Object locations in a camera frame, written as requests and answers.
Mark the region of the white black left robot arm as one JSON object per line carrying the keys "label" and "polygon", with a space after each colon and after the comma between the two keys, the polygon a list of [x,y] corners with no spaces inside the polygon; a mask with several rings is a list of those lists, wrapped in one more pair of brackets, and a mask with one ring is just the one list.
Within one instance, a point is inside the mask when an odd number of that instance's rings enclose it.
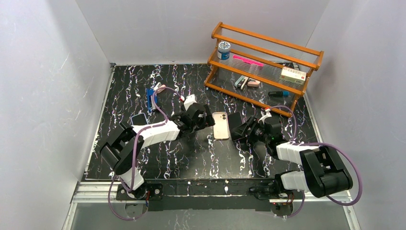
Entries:
{"label": "white black left robot arm", "polygon": [[132,192],[144,183],[137,169],[137,157],[142,149],[160,142],[178,140],[214,124],[208,105],[192,103],[186,110],[163,122],[143,126],[120,123],[100,143],[98,154],[119,177],[124,189]]}

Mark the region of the purple edged smartphone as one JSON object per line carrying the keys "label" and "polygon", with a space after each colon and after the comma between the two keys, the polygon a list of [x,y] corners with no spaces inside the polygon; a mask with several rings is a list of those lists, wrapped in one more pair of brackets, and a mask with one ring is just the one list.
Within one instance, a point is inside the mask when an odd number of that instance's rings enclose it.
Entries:
{"label": "purple edged smartphone", "polygon": [[242,118],[240,112],[231,113],[228,115],[228,126],[230,134],[233,133],[233,129],[242,125]]}

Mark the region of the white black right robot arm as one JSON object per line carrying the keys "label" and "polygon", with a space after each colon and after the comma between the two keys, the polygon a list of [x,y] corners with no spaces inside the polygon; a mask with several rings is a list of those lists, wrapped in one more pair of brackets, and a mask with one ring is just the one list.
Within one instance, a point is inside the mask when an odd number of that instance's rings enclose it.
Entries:
{"label": "white black right robot arm", "polygon": [[300,172],[276,174],[265,192],[276,195],[298,190],[320,198],[353,187],[352,177],[335,149],[325,145],[303,146],[288,141],[276,117],[257,119],[251,116],[243,122],[240,113],[233,113],[228,117],[228,125],[233,141],[247,141],[250,144],[262,142],[274,159],[302,166]]}

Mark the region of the beige pink phone case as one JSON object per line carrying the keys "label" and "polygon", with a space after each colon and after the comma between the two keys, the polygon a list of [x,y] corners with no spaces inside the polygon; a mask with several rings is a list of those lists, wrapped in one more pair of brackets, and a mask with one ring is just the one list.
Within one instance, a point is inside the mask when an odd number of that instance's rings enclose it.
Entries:
{"label": "beige pink phone case", "polygon": [[228,117],[226,112],[212,113],[215,125],[213,126],[214,138],[218,140],[229,139]]}

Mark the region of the black arm mounting base bar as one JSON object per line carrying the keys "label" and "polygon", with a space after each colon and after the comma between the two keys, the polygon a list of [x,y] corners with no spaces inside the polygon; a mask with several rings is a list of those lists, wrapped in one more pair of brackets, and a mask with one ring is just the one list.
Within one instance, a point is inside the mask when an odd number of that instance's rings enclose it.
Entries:
{"label": "black arm mounting base bar", "polygon": [[147,179],[150,207],[163,210],[253,209],[277,211],[287,207],[297,196],[274,189],[271,178],[234,179]]}

